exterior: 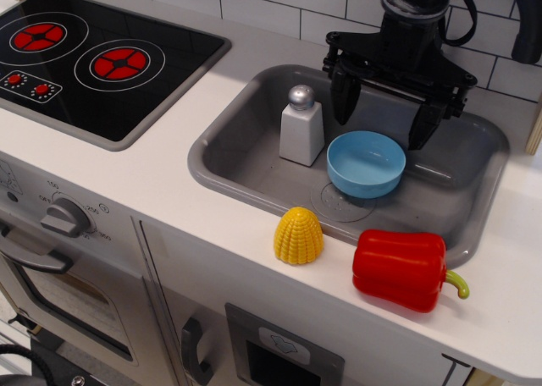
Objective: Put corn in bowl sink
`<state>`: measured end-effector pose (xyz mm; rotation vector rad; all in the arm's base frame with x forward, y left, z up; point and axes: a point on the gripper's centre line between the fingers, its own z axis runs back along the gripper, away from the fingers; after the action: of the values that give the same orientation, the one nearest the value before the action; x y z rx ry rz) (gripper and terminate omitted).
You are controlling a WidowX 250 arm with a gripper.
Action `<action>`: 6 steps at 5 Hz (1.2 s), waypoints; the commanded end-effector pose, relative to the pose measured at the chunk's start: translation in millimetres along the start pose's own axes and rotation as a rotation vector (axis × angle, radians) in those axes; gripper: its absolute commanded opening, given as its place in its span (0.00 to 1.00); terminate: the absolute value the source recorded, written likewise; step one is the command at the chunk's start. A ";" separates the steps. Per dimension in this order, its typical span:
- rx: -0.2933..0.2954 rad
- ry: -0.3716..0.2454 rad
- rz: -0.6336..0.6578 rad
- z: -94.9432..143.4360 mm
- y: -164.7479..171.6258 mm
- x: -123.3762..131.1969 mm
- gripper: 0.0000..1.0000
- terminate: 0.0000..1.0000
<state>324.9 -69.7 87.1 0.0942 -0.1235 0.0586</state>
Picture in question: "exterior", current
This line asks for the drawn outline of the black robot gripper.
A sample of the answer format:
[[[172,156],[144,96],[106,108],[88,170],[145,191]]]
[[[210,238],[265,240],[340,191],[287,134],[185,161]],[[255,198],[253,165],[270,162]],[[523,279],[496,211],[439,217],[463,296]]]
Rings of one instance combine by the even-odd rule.
[[[371,81],[423,100],[408,136],[409,150],[422,149],[442,119],[463,110],[467,92],[477,84],[474,75],[443,55],[438,36],[437,25],[409,25],[391,17],[376,33],[328,33],[324,71],[331,79],[337,122],[348,122],[362,83]]]

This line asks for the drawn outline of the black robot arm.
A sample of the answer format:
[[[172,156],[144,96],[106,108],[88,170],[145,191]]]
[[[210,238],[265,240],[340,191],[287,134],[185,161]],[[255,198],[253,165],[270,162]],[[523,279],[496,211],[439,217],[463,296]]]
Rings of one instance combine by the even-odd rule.
[[[478,19],[473,0],[464,0],[471,19]],[[331,31],[323,70],[331,80],[335,119],[346,124],[363,85],[420,100],[408,136],[411,150],[421,149],[440,122],[460,116],[467,92],[477,79],[449,59],[442,45],[460,46],[474,29],[456,40],[445,33],[450,0],[381,0],[384,17],[377,33]]]

